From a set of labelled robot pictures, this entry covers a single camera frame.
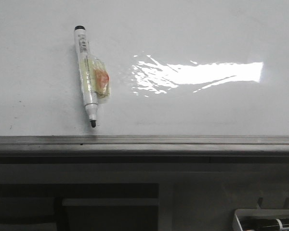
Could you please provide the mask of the black marker in tray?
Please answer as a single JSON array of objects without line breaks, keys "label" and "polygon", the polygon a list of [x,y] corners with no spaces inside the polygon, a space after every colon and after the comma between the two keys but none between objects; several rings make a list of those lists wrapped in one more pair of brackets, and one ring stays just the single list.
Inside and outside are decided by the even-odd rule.
[{"label": "black marker in tray", "polygon": [[289,218],[250,219],[240,224],[244,231],[289,231]]}]

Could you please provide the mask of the white whiteboard with aluminium frame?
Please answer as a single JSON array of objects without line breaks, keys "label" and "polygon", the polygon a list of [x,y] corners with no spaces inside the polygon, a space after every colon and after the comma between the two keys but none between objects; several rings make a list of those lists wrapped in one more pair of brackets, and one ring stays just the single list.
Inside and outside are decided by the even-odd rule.
[{"label": "white whiteboard with aluminium frame", "polygon": [[37,158],[289,163],[289,0],[0,0],[0,162]]}]

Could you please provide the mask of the white whiteboard marker with tape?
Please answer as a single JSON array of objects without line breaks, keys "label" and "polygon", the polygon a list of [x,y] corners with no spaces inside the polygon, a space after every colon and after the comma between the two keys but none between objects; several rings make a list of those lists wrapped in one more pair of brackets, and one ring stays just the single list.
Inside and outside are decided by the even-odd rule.
[{"label": "white whiteboard marker with tape", "polygon": [[97,124],[98,105],[110,95],[110,78],[105,64],[91,53],[87,31],[84,26],[74,28],[74,43],[84,108],[90,124],[94,128]]}]

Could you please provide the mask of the white marker tray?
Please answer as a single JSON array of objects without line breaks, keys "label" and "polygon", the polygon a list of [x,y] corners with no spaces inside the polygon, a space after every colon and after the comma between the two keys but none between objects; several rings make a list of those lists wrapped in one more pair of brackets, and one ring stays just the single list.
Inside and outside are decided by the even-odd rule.
[{"label": "white marker tray", "polygon": [[234,214],[233,230],[243,231],[241,222],[250,219],[289,218],[289,209],[237,209]]}]

